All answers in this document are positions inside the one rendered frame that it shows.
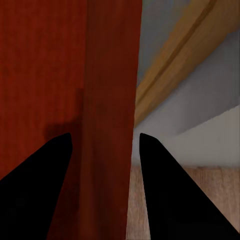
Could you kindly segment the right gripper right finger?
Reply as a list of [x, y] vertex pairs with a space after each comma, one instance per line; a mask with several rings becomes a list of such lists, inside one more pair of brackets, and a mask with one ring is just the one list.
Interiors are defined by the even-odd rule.
[[139, 154], [151, 240], [240, 240], [158, 139], [141, 133]]

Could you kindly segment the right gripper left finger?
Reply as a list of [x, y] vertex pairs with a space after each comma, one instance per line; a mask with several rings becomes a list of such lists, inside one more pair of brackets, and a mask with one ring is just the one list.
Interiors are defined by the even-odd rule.
[[46, 240], [72, 152], [57, 136], [0, 180], [0, 240]]

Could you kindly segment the storage box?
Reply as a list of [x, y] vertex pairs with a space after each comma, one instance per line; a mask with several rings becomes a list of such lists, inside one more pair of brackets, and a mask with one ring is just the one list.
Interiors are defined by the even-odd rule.
[[0, 181], [72, 155], [46, 240], [126, 240], [143, 0], [0, 0]]

